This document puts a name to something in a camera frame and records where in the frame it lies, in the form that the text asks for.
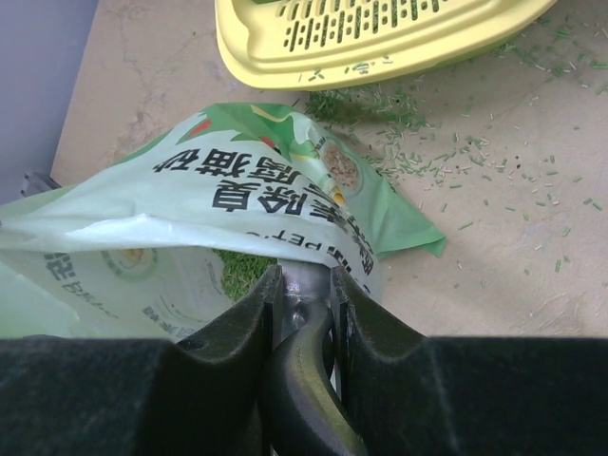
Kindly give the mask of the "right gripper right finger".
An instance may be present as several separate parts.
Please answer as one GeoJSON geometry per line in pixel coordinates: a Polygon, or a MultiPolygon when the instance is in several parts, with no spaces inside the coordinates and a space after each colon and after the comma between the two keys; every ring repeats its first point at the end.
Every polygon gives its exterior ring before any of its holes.
{"type": "Polygon", "coordinates": [[[424,336],[332,271],[341,398],[372,455],[603,455],[603,338],[424,336]]]}

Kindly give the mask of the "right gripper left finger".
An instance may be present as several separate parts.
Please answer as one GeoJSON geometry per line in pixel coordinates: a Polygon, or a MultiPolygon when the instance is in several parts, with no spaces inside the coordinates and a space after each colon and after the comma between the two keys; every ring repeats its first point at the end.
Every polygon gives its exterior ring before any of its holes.
{"type": "Polygon", "coordinates": [[[173,343],[28,336],[1,344],[5,455],[267,455],[257,387],[282,273],[173,343]]]}

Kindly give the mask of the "green cat litter bag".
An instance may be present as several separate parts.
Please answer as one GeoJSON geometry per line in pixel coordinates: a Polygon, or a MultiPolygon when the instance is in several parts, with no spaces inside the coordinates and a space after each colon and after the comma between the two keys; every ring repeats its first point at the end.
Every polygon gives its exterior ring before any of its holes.
{"type": "Polygon", "coordinates": [[[213,104],[90,179],[1,209],[5,338],[178,341],[272,259],[341,266],[445,236],[339,137],[281,104],[213,104]]]}

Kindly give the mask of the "silver metal scoop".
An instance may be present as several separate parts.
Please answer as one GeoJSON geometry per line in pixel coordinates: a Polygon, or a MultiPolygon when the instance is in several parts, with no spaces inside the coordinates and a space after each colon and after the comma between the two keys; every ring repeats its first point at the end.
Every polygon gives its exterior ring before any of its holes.
{"type": "Polygon", "coordinates": [[[366,455],[331,382],[330,269],[286,259],[278,267],[273,350],[258,396],[271,447],[278,455],[366,455]]]}

